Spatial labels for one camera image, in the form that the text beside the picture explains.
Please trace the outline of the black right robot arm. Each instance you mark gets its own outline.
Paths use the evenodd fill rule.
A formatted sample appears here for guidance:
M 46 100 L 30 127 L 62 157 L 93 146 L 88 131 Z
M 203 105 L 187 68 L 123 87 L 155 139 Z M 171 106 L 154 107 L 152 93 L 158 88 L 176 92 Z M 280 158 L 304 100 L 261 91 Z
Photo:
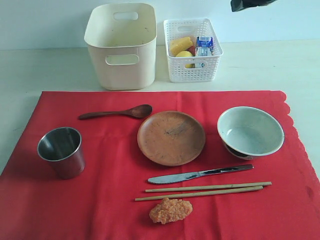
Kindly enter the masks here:
M 240 12 L 248 8 L 268 6 L 276 0 L 231 0 L 232 12 Z

